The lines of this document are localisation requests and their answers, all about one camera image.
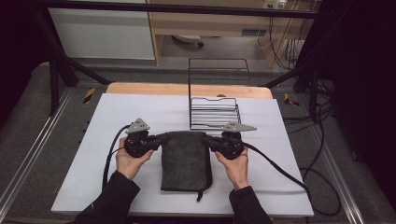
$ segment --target hand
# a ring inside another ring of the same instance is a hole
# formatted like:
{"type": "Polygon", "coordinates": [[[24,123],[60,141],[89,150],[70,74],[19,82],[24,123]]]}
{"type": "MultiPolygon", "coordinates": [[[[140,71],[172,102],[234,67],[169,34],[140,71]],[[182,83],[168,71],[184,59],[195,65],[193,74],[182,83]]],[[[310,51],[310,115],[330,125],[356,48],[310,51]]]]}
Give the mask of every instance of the hand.
{"type": "Polygon", "coordinates": [[[148,151],[144,156],[140,158],[134,158],[130,156],[124,147],[126,137],[120,139],[120,149],[117,152],[116,160],[117,160],[117,171],[125,175],[128,179],[132,180],[139,171],[140,167],[148,161],[151,157],[153,150],[148,151]]]}
{"type": "Polygon", "coordinates": [[[227,160],[221,153],[215,152],[219,162],[221,162],[227,172],[228,178],[233,182],[235,190],[249,186],[248,183],[248,148],[234,160],[227,160]]]}

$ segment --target gray cloth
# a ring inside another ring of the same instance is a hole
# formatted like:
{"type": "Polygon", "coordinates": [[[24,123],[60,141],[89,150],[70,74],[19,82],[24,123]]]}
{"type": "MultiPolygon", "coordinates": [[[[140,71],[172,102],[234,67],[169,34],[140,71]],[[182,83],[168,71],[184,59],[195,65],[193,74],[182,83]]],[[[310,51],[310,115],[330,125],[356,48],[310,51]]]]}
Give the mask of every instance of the gray cloth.
{"type": "Polygon", "coordinates": [[[209,148],[201,132],[171,132],[163,144],[162,190],[202,192],[212,185],[209,148]]]}

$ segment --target black sleeve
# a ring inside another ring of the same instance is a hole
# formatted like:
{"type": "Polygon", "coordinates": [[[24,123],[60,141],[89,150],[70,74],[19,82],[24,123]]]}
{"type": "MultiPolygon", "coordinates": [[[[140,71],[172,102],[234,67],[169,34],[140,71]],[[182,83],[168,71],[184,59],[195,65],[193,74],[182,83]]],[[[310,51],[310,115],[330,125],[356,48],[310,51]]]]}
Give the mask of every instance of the black sleeve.
{"type": "Polygon", "coordinates": [[[77,215],[74,223],[124,223],[139,190],[133,181],[114,172],[99,197],[77,215]]]}
{"type": "Polygon", "coordinates": [[[230,193],[236,224],[272,223],[251,186],[230,193]]]}

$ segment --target black wire rack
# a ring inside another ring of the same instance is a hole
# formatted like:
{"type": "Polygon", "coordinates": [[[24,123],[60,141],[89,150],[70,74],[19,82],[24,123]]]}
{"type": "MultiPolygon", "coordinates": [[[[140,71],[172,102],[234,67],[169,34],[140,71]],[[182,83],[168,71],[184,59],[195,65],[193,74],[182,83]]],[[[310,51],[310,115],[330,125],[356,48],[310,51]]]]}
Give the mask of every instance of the black wire rack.
{"type": "Polygon", "coordinates": [[[217,131],[229,122],[241,123],[238,103],[235,98],[219,95],[202,97],[191,94],[193,81],[213,84],[230,80],[251,80],[248,62],[245,59],[189,59],[189,110],[190,129],[217,131]]]}

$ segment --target wooden edge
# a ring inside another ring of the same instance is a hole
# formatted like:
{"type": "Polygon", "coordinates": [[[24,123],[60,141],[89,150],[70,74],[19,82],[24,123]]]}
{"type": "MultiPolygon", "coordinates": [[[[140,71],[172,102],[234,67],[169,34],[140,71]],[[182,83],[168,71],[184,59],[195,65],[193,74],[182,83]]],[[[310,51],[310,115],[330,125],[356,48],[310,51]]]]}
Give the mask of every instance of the wooden edge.
{"type": "MultiPolygon", "coordinates": [[[[188,84],[160,84],[160,83],[111,83],[106,93],[117,94],[146,94],[146,95],[188,95],[188,84]]],[[[272,93],[264,87],[247,86],[219,86],[219,85],[191,85],[191,94],[195,96],[216,97],[245,97],[273,99],[272,93]]]]}

